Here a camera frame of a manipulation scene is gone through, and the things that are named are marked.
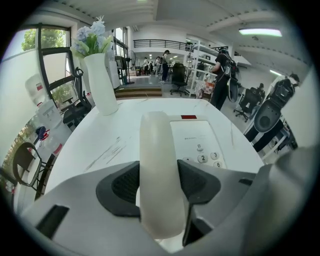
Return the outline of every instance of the black machine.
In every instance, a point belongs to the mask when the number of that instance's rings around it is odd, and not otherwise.
[[[254,118],[254,127],[260,133],[270,131],[279,121],[281,109],[294,95],[295,89],[291,81],[286,78],[278,81],[273,92],[264,101]]]

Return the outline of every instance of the desk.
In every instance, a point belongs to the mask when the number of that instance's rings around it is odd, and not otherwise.
[[[147,98],[117,102],[117,112],[102,116],[95,107],[76,127],[55,161],[45,193],[71,177],[138,161],[141,117],[151,111],[207,116],[229,169],[257,173],[263,166],[259,155],[238,128],[203,99]]]

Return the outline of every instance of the white ceiling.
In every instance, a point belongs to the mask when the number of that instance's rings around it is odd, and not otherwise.
[[[89,20],[104,15],[108,29],[149,23],[187,27],[209,41],[233,42],[235,51],[253,66],[265,70],[272,67],[285,74],[296,72],[304,77],[304,70],[311,64],[297,31],[267,1],[51,0],[45,5],[64,7],[65,11],[78,12]],[[257,36],[256,41],[250,35],[239,33],[240,28],[252,27],[278,28],[283,36]]]

